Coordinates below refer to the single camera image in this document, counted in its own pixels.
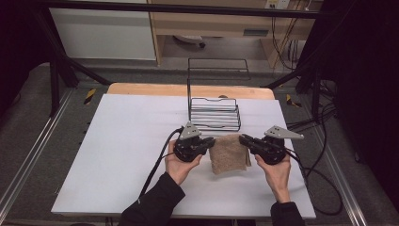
wire rack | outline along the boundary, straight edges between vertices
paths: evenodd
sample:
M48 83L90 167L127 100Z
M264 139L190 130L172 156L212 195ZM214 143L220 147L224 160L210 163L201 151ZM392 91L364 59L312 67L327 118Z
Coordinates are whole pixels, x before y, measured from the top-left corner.
M234 131L241 128L237 100L228 97L191 97L193 80L250 80L247 61L231 58L189 58L187 77L188 119L201 131Z

metal rail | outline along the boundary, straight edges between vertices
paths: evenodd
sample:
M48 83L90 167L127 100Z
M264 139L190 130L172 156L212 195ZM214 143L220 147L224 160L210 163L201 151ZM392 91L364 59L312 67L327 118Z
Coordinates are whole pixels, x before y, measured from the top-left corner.
M174 12L174 13L198 13L214 15L235 16L258 16L258 17L281 17L302 19L331 19L332 12L311 10L286 10L269 8L229 8L229 7L206 7L206 6L184 6L169 4L140 4L140 3L115 3L115 2L87 2L87 1L62 1L62 0L35 0L41 7L47 8L74 8L92 10L114 10L114 11L147 11L147 12Z
M308 116L312 117L311 104L309 103L309 100L307 98L301 98L301 103L303 104ZM316 126L314 127L314 131L320 144L323 145L324 135L322 129L320 128L320 126ZM346 208L346 212L349 218L352 221L352 224L355 226L366 226L366 218L364 217L358 205L358 201L356 200L350 185L346 181L345 175L343 174L343 171L341 170L341 167L338 164L338 161L335 158L334 153L329 147L328 143L326 146L325 158L327 166L331 172L331 176L334 179L335 185L338 187L343 196L343 204Z
M72 96L74 89L67 89L64 93L61 102L60 108L55 113L55 115L50 118L46 125L44 126L43 130L41 131L38 139L36 140L35 144L33 145L32 149L30 150L29 154L27 155L25 161L20 166L17 174L14 176L12 182L9 184L5 194L0 200L0 225L6 219L6 216L11 209L12 204L14 204L15 200L18 197L21 189L24 186L26 179L28 178L30 172L32 171L33 167L35 166L36 162L38 161L42 150L44 149L47 141L49 140L51 134L53 133L56 125L59 122L62 114L65 111L65 108Z

white tabletop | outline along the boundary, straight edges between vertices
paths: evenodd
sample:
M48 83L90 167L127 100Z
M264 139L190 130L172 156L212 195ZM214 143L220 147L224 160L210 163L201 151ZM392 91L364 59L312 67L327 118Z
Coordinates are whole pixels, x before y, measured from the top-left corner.
M278 101L237 99L241 130L253 137L285 121ZM105 94L61 188L52 212L65 216L115 216L138 197L169 134L188 120L187 99L177 96ZM202 132L216 137L233 132ZM291 140L286 147L293 149ZM264 218L275 202L254 156L252 167L212 173L209 154L182 184L186 196L173 218ZM165 172L164 161L149 189ZM291 198L303 218L315 218L297 163L292 160Z

cloth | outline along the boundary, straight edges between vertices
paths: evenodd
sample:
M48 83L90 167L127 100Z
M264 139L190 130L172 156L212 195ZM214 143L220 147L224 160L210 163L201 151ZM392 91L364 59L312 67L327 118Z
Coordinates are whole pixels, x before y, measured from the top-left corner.
M119 226L167 225L173 208L183 197L183 190L165 172L150 191L123 211ZM305 225L294 202L276 202L270 214L274 226Z
M230 170L246 170L251 166L248 148L240 143L239 136L232 134L215 139L214 147L209 149L215 175Z
M151 190L123 211L119 226L166 225L173 208L184 196L183 190L165 172Z

person's right hand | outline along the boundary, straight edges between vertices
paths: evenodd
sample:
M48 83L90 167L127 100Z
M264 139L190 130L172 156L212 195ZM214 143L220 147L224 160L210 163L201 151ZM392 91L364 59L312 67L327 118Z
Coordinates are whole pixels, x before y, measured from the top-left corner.
M291 169L290 156L287 154L280 163L273 166L267 165L258 154L255 154L255 159L263 169L266 181L272 188L277 202L290 202L290 193L288 191L288 178Z

